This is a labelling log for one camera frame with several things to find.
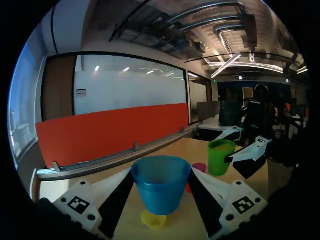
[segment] red cup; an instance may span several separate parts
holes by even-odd
[[[207,166],[201,162],[197,162],[195,164],[192,165],[194,168],[200,170],[201,172],[205,172],[206,171],[206,168]],[[189,184],[187,183],[187,186],[186,186],[186,190],[187,192],[191,192],[191,189],[190,189],[190,186]]]

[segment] ceiling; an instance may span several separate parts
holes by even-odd
[[[115,25],[118,24],[118,27],[142,2],[98,0],[91,21],[97,30],[114,30]],[[172,20],[172,17],[197,6],[221,2],[223,4]],[[113,40],[120,38],[157,48],[185,61],[207,57],[197,61],[203,61],[204,70],[210,72],[214,72],[218,66],[210,66],[208,62],[225,62],[237,51],[246,52],[241,54],[237,62],[275,65],[284,68],[285,76],[305,80],[306,72],[296,74],[304,66],[303,57],[275,13],[260,0],[240,0],[240,3],[231,0],[150,0],[130,17]],[[221,16],[229,18],[185,28]],[[229,67],[223,74],[240,72],[251,72],[252,76],[283,75],[245,66]]]

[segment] green plastic cup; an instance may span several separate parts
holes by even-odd
[[[211,176],[221,176],[227,172],[230,163],[224,162],[224,157],[232,154],[235,149],[236,144],[226,139],[208,143],[208,172]]]

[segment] wooden table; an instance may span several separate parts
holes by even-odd
[[[206,141],[182,138],[162,149],[149,154],[148,156],[171,155],[183,158],[190,164],[202,162],[207,165],[207,145],[208,142]],[[101,181],[119,171],[126,169],[127,167],[130,167],[133,163],[134,161],[99,173],[70,179],[68,180],[68,186],[72,186],[79,179],[85,179],[91,184],[94,184],[95,182]],[[230,164],[226,174],[216,178],[227,183],[231,183],[238,179],[244,180],[244,178],[232,167],[232,164]],[[249,179],[244,181],[258,194],[266,198],[268,191],[267,164],[260,168],[260,170],[258,170]],[[123,209],[122,215],[119,219],[118,225],[114,231],[113,239],[207,239],[206,229],[203,225],[200,213],[191,193],[185,191],[179,208],[174,213],[167,215],[165,226],[161,230],[149,229],[141,222],[140,214],[143,210],[145,210],[145,206],[140,198],[137,187],[134,184]]]

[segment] frosted glass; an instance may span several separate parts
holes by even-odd
[[[86,89],[86,96],[77,97],[76,89],[82,88]],[[183,71],[167,65],[119,56],[85,55],[84,70],[75,72],[76,115],[184,102]]]

